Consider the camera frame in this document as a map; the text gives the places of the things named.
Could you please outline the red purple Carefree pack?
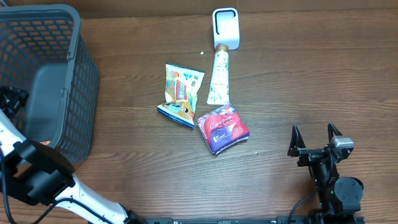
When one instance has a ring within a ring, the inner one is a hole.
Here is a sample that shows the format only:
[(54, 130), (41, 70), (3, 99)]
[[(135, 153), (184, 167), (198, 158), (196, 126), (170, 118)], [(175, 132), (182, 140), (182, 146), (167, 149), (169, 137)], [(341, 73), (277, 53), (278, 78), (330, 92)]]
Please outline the red purple Carefree pack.
[(237, 142), (248, 139), (250, 135), (250, 131), (231, 103), (198, 118), (197, 125), (215, 156)]

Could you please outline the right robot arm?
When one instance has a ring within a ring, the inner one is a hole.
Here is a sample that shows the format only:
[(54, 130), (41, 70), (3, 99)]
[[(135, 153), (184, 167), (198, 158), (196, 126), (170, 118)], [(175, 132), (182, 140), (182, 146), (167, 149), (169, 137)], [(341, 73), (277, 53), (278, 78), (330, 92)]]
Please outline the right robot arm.
[[(353, 149), (354, 141), (333, 123), (328, 124), (328, 143), (321, 149), (307, 149), (298, 127), (292, 127), (287, 155), (298, 157), (299, 167), (308, 167), (316, 189), (294, 205), (287, 223), (364, 223), (363, 217), (356, 216), (361, 210), (364, 185), (357, 178), (340, 177), (336, 167)], [(294, 217), (296, 209), (314, 195), (318, 196), (320, 208), (306, 217)]]

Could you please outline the white tube gold cap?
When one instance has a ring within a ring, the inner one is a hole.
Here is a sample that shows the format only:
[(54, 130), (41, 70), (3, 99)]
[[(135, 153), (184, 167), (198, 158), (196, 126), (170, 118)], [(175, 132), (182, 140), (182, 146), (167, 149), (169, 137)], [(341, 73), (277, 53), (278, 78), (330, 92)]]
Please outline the white tube gold cap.
[(229, 48), (225, 44), (218, 44), (215, 48), (207, 103), (209, 105), (229, 103)]

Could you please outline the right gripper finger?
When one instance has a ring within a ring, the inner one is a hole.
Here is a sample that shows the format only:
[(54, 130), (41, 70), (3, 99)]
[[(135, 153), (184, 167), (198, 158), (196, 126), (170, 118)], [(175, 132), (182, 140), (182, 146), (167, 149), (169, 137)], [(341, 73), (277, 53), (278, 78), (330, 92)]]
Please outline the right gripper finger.
[(306, 145), (302, 139), (300, 131), (297, 125), (292, 127), (292, 137), (290, 140), (289, 149), (287, 155), (290, 157), (299, 157), (307, 150)]
[(328, 124), (328, 140), (329, 143), (333, 143), (336, 139), (339, 139), (342, 136), (340, 131), (336, 128), (336, 126), (330, 122)]

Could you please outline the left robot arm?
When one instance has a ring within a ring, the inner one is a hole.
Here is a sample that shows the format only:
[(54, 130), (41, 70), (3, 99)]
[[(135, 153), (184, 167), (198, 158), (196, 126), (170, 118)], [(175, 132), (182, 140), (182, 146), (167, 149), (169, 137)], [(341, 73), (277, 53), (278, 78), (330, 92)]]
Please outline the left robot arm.
[(83, 184), (72, 164), (58, 151), (28, 139), (11, 122), (29, 97), (1, 87), (1, 192), (10, 223), (9, 197), (28, 205), (64, 208), (88, 223), (144, 223), (139, 215), (109, 201)]

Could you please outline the yellow snack chip bag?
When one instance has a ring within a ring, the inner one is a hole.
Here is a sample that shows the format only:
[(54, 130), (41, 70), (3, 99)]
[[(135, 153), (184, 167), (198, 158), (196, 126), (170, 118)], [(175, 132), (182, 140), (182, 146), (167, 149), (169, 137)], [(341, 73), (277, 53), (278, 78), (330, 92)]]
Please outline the yellow snack chip bag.
[(165, 117), (189, 128), (194, 128), (197, 93), (205, 72), (176, 65), (165, 64), (165, 103), (157, 111)]

